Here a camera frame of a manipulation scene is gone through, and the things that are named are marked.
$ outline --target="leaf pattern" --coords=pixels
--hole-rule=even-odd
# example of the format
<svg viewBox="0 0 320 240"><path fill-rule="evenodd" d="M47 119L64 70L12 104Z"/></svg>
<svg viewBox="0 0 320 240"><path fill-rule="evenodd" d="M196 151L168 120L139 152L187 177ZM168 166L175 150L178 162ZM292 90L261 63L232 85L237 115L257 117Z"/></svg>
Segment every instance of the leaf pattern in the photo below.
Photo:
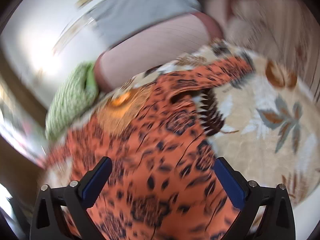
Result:
<svg viewBox="0 0 320 240"><path fill-rule="evenodd" d="M257 109L263 123L271 128L272 130L275 130L279 126L281 126L278 136L278 142L276 145L275 153L277 153L281 147L283 146L284 142L286 141L289 132L293 128L292 132L292 150L296 154L298 147L299 147L299 142L300 142L300 124L299 124L299 119L302 116L302 107L299 102L296 102L293 105L293 117L289 113L287 104L285 101L282 99L280 95L275 100L276 108L279 113L276 113L272 109L267 109L267 110L260 110Z"/></svg>
<svg viewBox="0 0 320 240"><path fill-rule="evenodd" d="M175 62L176 66L185 66L190 65L192 67L204 65L207 62L205 57L197 57L193 55L187 55L184 57L178 57L177 61Z"/></svg>
<svg viewBox="0 0 320 240"><path fill-rule="evenodd" d="M152 158L150 160L147 160L146 166L147 166L148 170L151 171L155 166L155 159Z"/></svg>
<svg viewBox="0 0 320 240"><path fill-rule="evenodd" d="M181 166L181 165L183 165L185 162L186 162L186 160L181 160L181 161L179 161L179 162L177 163L177 166Z"/></svg>
<svg viewBox="0 0 320 240"><path fill-rule="evenodd" d="M232 95L230 94L224 99L224 101L220 104L220 107L219 107L219 112L223 115L224 120L226 120L226 118L230 115L232 107L233 107L233 100L232 100ZM214 138L217 139L225 134L236 133L238 131L239 130L236 130L231 126L224 124L221 130L214 135Z"/></svg>
<svg viewBox="0 0 320 240"><path fill-rule="evenodd" d="M191 129L191 130L190 130L190 135L191 135L192 137L196 138L196 137L198 136L198 133L197 133L195 130Z"/></svg>
<svg viewBox="0 0 320 240"><path fill-rule="evenodd" d="M293 73L287 73L284 67L274 65L269 61L266 67L266 77L271 85L276 88L289 88L294 89L297 85L298 76Z"/></svg>
<svg viewBox="0 0 320 240"><path fill-rule="evenodd" d="M178 199L178 196L179 196L179 193L173 193L173 194L171 195L171 197L169 198L169 202L172 201L172 203L175 204L176 201L177 201L177 199Z"/></svg>
<svg viewBox="0 0 320 240"><path fill-rule="evenodd" d="M163 141L158 142L156 147L158 148L159 151L162 152L164 150L164 142Z"/></svg>
<svg viewBox="0 0 320 240"><path fill-rule="evenodd" d="M285 140L287 139L288 134L293 126L294 125L291 121L287 121L287 122L283 123L283 125L281 126L281 128L279 130L279 134L278 134L279 139L278 139L278 143L276 145L275 153L277 153L280 150L280 148L283 146L283 144L284 144Z"/></svg>
<svg viewBox="0 0 320 240"><path fill-rule="evenodd" d="M192 164L187 165L181 172L180 172L180 178L184 178L185 176L188 176L188 174L191 172Z"/></svg>
<svg viewBox="0 0 320 240"><path fill-rule="evenodd" d="M147 185L150 190L153 190L155 188L155 180L152 175L149 177Z"/></svg>
<svg viewBox="0 0 320 240"><path fill-rule="evenodd" d="M211 50L216 56L220 56L223 54L231 54L228 46L223 41L212 44Z"/></svg>
<svg viewBox="0 0 320 240"><path fill-rule="evenodd" d="M118 191L117 191L116 198L117 198L118 200L121 200L121 199L122 199L122 197L123 197L123 195L124 195L124 192L123 192L123 191L121 191L121 190L118 190Z"/></svg>
<svg viewBox="0 0 320 240"><path fill-rule="evenodd" d="M204 91L204 96L201 103L203 104L201 109L204 110L200 112L202 115L200 119L204 121L202 126L206 127L204 131L206 131L207 136L212 136L221 130L225 122L225 120L222 118L222 114L220 114L218 111L218 102L213 90L207 89Z"/></svg>
<svg viewBox="0 0 320 240"><path fill-rule="evenodd" d="M120 210L120 212L119 212L119 217L120 217L120 219L122 220L122 221L124 221L124 216L123 216L123 212Z"/></svg>
<svg viewBox="0 0 320 240"><path fill-rule="evenodd" d="M205 188L204 196L207 197L207 196L211 195L214 192L215 186L216 186L216 180L214 179L210 182L208 187Z"/></svg>
<svg viewBox="0 0 320 240"><path fill-rule="evenodd" d="M191 228L191 229L189 230L189 232L191 232L191 233L199 232L199 231L205 230L205 228L206 228L206 225L205 225L205 224L200 224L200 225L197 225L197 226L194 227L194 228Z"/></svg>
<svg viewBox="0 0 320 240"><path fill-rule="evenodd" d="M242 52L240 56L237 56L236 58L243 58L248 63L248 65L250 65L251 68L254 70L252 58L245 51ZM253 76L254 73L244 74L238 79L231 80L230 84L233 88L242 89L242 87L245 86Z"/></svg>
<svg viewBox="0 0 320 240"><path fill-rule="evenodd" d="M162 183L161 189L162 189L162 190L165 190L168 185L169 185L169 179L166 179L166 180Z"/></svg>
<svg viewBox="0 0 320 240"><path fill-rule="evenodd" d="M143 141L143 139L145 138L146 134L143 132L139 132L139 140Z"/></svg>
<svg viewBox="0 0 320 240"><path fill-rule="evenodd" d="M185 214L189 211L190 209L190 206L189 205L180 205L178 208L177 208L177 212L182 212L182 214Z"/></svg>
<svg viewBox="0 0 320 240"><path fill-rule="evenodd" d="M186 188L188 188L188 187L193 187L193 186L196 186L196 185L198 185L198 184L205 183L205 182L207 182L209 179L211 179L211 177L212 177L212 174L197 177L197 178L195 178L193 181L191 181L191 182L186 186Z"/></svg>
<svg viewBox="0 0 320 240"><path fill-rule="evenodd" d="M221 211L223 206L226 204L227 198L228 197L224 197L219 201L218 206L216 207L216 209L213 212L214 215L217 215Z"/></svg>
<svg viewBox="0 0 320 240"><path fill-rule="evenodd" d="M281 177L282 183L287 188L292 204L296 205L307 197L308 183L307 178L303 175L302 171L289 172L287 178L284 175Z"/></svg>
<svg viewBox="0 0 320 240"><path fill-rule="evenodd" d="M161 227L163 219L170 214L170 203L159 199L156 195L134 198L130 215L134 221L143 222L149 227Z"/></svg>
<svg viewBox="0 0 320 240"><path fill-rule="evenodd" d="M159 65L159 66L155 66L155 67L152 67L150 69L148 69L147 71L145 71L144 73L144 77L150 75L151 73L153 73L154 71L156 71L158 68L160 68L162 65Z"/></svg>
<svg viewBox="0 0 320 240"><path fill-rule="evenodd" d="M266 77L255 75L252 79L251 86L257 109L273 109L276 110L275 100L277 92L270 85ZM270 128L264 125L260 114L257 110L254 111L254 116L250 119L249 124L242 130L241 134L256 131L256 138L266 138Z"/></svg>
<svg viewBox="0 0 320 240"><path fill-rule="evenodd" d="M172 144L169 147L167 147L165 150L166 151L173 151L175 150L177 147L179 146L179 144Z"/></svg>
<svg viewBox="0 0 320 240"><path fill-rule="evenodd" d="M145 150L142 155L146 156L146 155L150 155L152 153L153 153L153 150Z"/></svg>
<svg viewBox="0 0 320 240"><path fill-rule="evenodd" d="M108 203L110 206L115 207L115 202L112 199L108 199Z"/></svg>
<svg viewBox="0 0 320 240"><path fill-rule="evenodd" d="M158 171L161 171L161 172L170 172L171 170L172 170L172 166L168 164L161 164L158 167Z"/></svg>

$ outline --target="green cloth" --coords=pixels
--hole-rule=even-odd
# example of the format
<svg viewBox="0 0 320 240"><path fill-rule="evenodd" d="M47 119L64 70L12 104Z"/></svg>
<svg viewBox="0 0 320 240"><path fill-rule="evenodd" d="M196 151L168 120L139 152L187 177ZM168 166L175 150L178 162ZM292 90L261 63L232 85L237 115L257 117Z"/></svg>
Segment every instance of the green cloth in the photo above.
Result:
<svg viewBox="0 0 320 240"><path fill-rule="evenodd" d="M45 135L54 141L79 115L92 105L99 93L94 63L81 63L60 86L45 120Z"/></svg>

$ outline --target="metal screw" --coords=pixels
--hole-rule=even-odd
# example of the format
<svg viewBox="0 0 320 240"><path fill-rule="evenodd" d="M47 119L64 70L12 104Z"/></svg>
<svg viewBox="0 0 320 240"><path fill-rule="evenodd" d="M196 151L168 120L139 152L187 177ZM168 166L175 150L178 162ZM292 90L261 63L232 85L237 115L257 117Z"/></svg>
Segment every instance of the metal screw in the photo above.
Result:
<svg viewBox="0 0 320 240"><path fill-rule="evenodd" d="M250 181L249 181L249 186L250 186L250 187L257 187L257 185L258 185L258 183L255 182L254 180L250 180Z"/></svg>
<svg viewBox="0 0 320 240"><path fill-rule="evenodd" d="M70 182L70 187L75 187L75 186L77 186L78 185L78 181L76 181L76 180L73 180L73 181L71 181Z"/></svg>
<svg viewBox="0 0 320 240"><path fill-rule="evenodd" d="M41 190L42 191L46 191L48 189L48 185L47 184L44 184L42 187L41 187Z"/></svg>
<svg viewBox="0 0 320 240"><path fill-rule="evenodd" d="M286 189L285 184L282 184L282 183L279 184L279 188L280 188L280 189Z"/></svg>

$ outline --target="patterned cloth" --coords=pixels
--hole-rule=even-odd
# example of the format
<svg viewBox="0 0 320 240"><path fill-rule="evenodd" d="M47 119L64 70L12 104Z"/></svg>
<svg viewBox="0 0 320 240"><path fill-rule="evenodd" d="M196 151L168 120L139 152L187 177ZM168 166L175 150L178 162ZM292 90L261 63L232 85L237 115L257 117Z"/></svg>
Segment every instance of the patterned cloth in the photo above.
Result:
<svg viewBox="0 0 320 240"><path fill-rule="evenodd" d="M301 0L234 0L225 30L231 44L294 71L320 107L320 26Z"/></svg>
<svg viewBox="0 0 320 240"><path fill-rule="evenodd" d="M98 95L93 63L75 68L55 94L45 120L45 135L54 141L72 121L92 105Z"/></svg>
<svg viewBox="0 0 320 240"><path fill-rule="evenodd" d="M80 180L103 156L112 159L111 176L89 210L107 239L217 239L238 210L211 169L214 151L186 92L251 71L243 59L231 57L164 74L144 87L152 90L150 97L119 136L103 129L94 114L83 129L70 131L48 165L72 157L71 179Z"/></svg>

